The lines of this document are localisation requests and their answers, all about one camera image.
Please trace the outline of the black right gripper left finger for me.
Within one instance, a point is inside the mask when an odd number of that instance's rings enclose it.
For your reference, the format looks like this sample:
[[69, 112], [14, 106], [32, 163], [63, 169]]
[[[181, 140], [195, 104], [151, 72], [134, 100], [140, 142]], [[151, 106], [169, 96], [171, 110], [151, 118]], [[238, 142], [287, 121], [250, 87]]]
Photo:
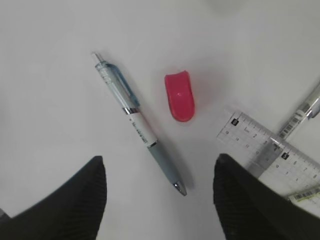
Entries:
[[93, 157], [45, 199], [0, 225], [2, 240], [94, 240], [107, 204], [106, 169]]

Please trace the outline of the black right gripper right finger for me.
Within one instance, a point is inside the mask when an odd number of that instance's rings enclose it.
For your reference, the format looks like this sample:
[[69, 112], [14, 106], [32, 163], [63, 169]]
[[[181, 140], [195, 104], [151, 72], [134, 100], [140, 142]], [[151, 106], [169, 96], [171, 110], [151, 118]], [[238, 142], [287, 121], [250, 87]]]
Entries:
[[226, 153], [216, 159], [213, 204], [227, 240], [318, 240], [320, 220], [284, 199]]

